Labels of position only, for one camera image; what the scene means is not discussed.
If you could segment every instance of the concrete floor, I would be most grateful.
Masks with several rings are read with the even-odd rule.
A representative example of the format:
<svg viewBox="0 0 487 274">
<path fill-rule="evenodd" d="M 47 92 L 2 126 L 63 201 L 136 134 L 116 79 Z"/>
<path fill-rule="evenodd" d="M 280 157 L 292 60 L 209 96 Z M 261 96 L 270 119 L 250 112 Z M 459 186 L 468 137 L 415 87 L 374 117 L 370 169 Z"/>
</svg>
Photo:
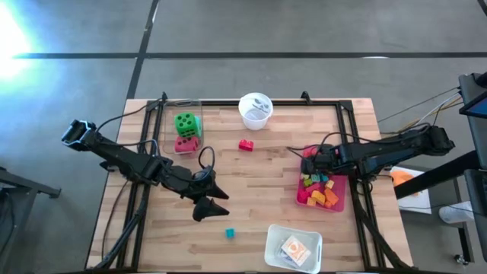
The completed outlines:
<svg viewBox="0 0 487 274">
<path fill-rule="evenodd" d="M 137 53 L 151 3 L 9 0 L 4 7 L 24 32 L 30 52 Z M 475 0 L 161 0 L 148 52 L 475 52 L 487 48 L 486 25 Z M 160 97 L 162 91 L 172 98 L 239 97 L 249 91 L 298 97 L 308 91 L 312 97 L 371 97 L 380 119 L 457 86 L 460 74 L 484 72 L 486 63 L 481 58 L 148 59 L 135 98 Z M 9 65 L 23 70 L 0 78 L 0 166 L 62 188 L 58 199 L 38 196 L 12 272 L 80 270 L 107 174 L 98 157 L 69 150 L 60 138 L 73 119 L 101 123 L 121 114 L 135 60 Z M 397 129 L 446 97 L 384 121 L 380 129 Z M 445 157 L 417 157 L 408 164 L 435 167 L 473 149 L 468 123 L 457 108 L 442 113 L 438 124 L 457 147 Z M 116 138 L 118 126 L 109 124 L 103 134 Z M 474 226 L 476 262 L 465 269 L 451 259 L 460 252 L 456 230 L 410 221 L 405 228 L 420 269 L 485 269 Z"/>
</svg>

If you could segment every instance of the transparent container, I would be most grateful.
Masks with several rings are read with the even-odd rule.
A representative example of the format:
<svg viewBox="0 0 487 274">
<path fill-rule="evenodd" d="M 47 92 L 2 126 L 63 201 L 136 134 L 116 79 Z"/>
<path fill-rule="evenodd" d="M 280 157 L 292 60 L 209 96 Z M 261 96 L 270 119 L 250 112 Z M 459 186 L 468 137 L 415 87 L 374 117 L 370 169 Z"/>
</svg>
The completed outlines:
<svg viewBox="0 0 487 274">
<path fill-rule="evenodd" d="M 193 113 L 195 118 L 199 119 L 201 126 L 201 136 L 198 137 L 198 145 L 194 151 L 176 152 L 175 144 L 179 136 L 177 134 L 174 118 L 181 113 Z M 204 126 L 203 126 L 203 106 L 200 100 L 178 100 L 170 101 L 164 104 L 164 143 L 162 150 L 166 154 L 189 154 L 199 151 L 204 144 Z"/>
<path fill-rule="evenodd" d="M 311 252 L 310 256 L 301 266 L 293 265 L 293 263 L 283 260 L 280 256 L 281 247 L 290 236 L 296 237 L 296 239 L 298 239 Z M 269 230 L 267 231 L 264 260 L 270 266 L 314 274 L 318 273 L 321 269 L 322 246 L 323 238 L 318 232 L 308 232 L 286 228 L 280 225 L 270 225 Z"/>
</svg>

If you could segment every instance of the pink tray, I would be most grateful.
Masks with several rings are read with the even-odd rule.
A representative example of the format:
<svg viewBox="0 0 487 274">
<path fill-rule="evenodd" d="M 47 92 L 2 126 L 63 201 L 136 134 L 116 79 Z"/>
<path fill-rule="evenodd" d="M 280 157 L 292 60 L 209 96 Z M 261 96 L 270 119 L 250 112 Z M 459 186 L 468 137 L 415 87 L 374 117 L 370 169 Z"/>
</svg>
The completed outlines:
<svg viewBox="0 0 487 274">
<path fill-rule="evenodd" d="M 303 151 L 303 156 L 308 157 L 310 155 L 314 155 L 315 153 L 316 153 L 316 148 L 309 148 L 309 149 L 306 149 Z M 346 191 L 346 187 L 347 187 L 348 177 L 343 176 L 343 175 L 332 175 L 332 176 L 328 176 L 328 178 L 330 180 L 332 180 L 333 182 L 335 182 L 335 184 L 333 185 L 332 191 L 333 191 L 333 193 L 335 193 L 335 195 L 337 195 L 339 197 L 339 201 L 334 206 L 327 209 L 326 207 L 324 207 L 323 205 L 320 205 L 319 203 L 317 203 L 316 205 L 308 205 L 305 202 L 299 202 L 298 201 L 298 193 L 300 190 L 304 190 L 306 188 L 303 185 L 303 180 L 301 179 L 301 175 L 300 175 L 300 178 L 298 180 L 298 191 L 296 192 L 296 203 L 299 206 L 306 206 L 306 207 L 310 207 L 310 208 L 321 209 L 321 210 L 325 210 L 328 212 L 342 212 L 343 209 L 345 209 L 345 191 Z M 325 183 L 319 182 L 319 184 L 320 184 L 320 192 L 323 193 L 323 191 L 325 191 Z"/>
</svg>

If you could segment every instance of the white paper cup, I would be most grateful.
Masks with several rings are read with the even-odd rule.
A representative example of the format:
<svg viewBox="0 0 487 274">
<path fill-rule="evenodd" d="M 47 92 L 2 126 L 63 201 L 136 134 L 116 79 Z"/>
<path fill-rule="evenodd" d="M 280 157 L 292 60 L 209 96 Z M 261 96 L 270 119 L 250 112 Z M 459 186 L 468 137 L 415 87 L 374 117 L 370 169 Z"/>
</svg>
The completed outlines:
<svg viewBox="0 0 487 274">
<path fill-rule="evenodd" d="M 259 130 L 266 126 L 273 110 L 272 101 L 266 95 L 257 92 L 243 96 L 238 103 L 243 124 L 251 130 Z"/>
</svg>

